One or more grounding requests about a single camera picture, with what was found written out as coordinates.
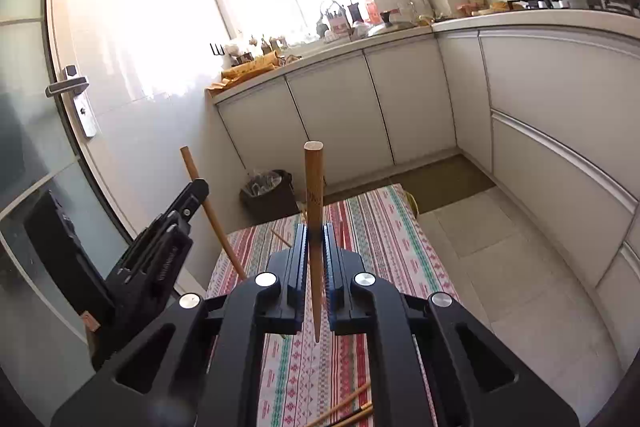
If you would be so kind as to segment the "bamboo chopstick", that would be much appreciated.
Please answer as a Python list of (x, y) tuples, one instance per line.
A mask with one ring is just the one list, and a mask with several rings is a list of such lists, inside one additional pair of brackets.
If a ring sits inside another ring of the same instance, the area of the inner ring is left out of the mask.
[(271, 234), (274, 237), (277, 237), (277, 239), (279, 239), (279, 241), (286, 247), (286, 248), (291, 248), (292, 245), (291, 243), (288, 243), (288, 241), (282, 237), (275, 229), (270, 229)]
[(304, 144), (306, 176), (307, 241), (311, 283), (314, 340), (320, 340), (322, 312), (323, 143)]
[(325, 421), (326, 419), (328, 419), (332, 414), (341, 410), (343, 407), (346, 407), (346, 405), (349, 405), (349, 403), (352, 403), (352, 401), (356, 400), (363, 392), (366, 392), (370, 387), (371, 387), (371, 381), (366, 381), (363, 385), (361, 385), (355, 391), (353, 391), (350, 395), (348, 395), (344, 400), (337, 403), (337, 405), (334, 405), (334, 407), (331, 407), (326, 413), (316, 418), (316, 420), (314, 421), (314, 425), (322, 423), (322, 421)]
[[(188, 175), (190, 176), (190, 179), (192, 181), (196, 180), (196, 179), (200, 179), (200, 174), (198, 173), (198, 168), (196, 168), (193, 156), (191, 154), (190, 148), (187, 146), (182, 146), (180, 147), (180, 154), (183, 160), (183, 164), (184, 167), (186, 167), (186, 172), (188, 173)], [(209, 202), (208, 197), (205, 197), (205, 200), (202, 204), (204, 212), (206, 214), (206, 218), (210, 224), (210, 226), (212, 227), (218, 242), (220, 243), (222, 249), (224, 250), (224, 252), (227, 255), (227, 258), (229, 259), (229, 261), (232, 264), (232, 267), (236, 273), (236, 275), (239, 277), (240, 281), (245, 281), (247, 279), (247, 275), (246, 272), (243, 268), (242, 263), (240, 262), (240, 259), (238, 257), (237, 254), (235, 254), (235, 251), (233, 249), (233, 247), (231, 246), (231, 244), (229, 243), (229, 239), (227, 237), (227, 234), (224, 233), (224, 229), (222, 228), (214, 207), (212, 205), (211, 202)]]
[(371, 402), (364, 403), (362, 407), (352, 413), (343, 416), (326, 427), (348, 427), (358, 424), (360, 421), (368, 419), (373, 414), (373, 404)]

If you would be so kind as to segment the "black trash bin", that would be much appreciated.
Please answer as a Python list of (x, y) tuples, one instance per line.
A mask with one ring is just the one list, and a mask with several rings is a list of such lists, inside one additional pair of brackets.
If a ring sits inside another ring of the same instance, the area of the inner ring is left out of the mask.
[(256, 222), (265, 223), (298, 213), (292, 174), (281, 169), (255, 173), (242, 186), (240, 202)]

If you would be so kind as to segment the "brown floor mat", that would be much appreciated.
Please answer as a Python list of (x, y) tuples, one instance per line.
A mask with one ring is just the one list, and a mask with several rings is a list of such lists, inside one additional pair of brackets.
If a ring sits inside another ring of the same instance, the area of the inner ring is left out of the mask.
[(463, 155), (454, 155), (433, 164), (406, 172), (384, 176), (343, 191), (324, 196), (326, 205), (367, 193), (377, 188), (400, 184), (411, 195), (410, 206), (416, 216), (459, 202), (495, 185), (472, 161)]

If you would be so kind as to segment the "yellow cloth on counter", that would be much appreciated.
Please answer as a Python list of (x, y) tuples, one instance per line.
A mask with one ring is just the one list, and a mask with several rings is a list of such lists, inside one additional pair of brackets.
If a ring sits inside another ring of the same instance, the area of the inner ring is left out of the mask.
[(205, 91), (210, 95), (227, 91), (239, 84), (258, 77), (266, 72), (272, 72), (280, 67), (280, 55), (278, 52), (271, 52), (255, 58), (253, 61), (224, 69), (220, 74), (220, 79), (208, 86)]

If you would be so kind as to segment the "white lower cabinets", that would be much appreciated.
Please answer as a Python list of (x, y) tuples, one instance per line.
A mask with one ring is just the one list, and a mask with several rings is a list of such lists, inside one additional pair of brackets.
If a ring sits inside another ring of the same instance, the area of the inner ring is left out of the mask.
[(594, 11), (450, 20), (333, 52), (227, 98), (302, 172), (321, 141), (330, 187), (460, 150), (502, 188), (434, 214), (464, 303), (554, 375), (584, 352), (586, 294), (620, 365), (639, 348), (639, 23)]

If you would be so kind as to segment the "white electric kettle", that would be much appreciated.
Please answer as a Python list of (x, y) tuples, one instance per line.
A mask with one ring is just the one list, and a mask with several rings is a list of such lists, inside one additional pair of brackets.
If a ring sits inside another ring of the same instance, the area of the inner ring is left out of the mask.
[(411, 0), (411, 2), (417, 17), (427, 17), (430, 20), (435, 17), (430, 0)]

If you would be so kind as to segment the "gas stove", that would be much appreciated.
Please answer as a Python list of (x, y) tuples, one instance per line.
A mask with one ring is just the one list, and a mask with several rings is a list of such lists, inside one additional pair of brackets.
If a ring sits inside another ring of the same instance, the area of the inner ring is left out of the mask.
[(639, 3), (628, 0), (551, 0), (557, 10), (593, 10), (639, 17)]

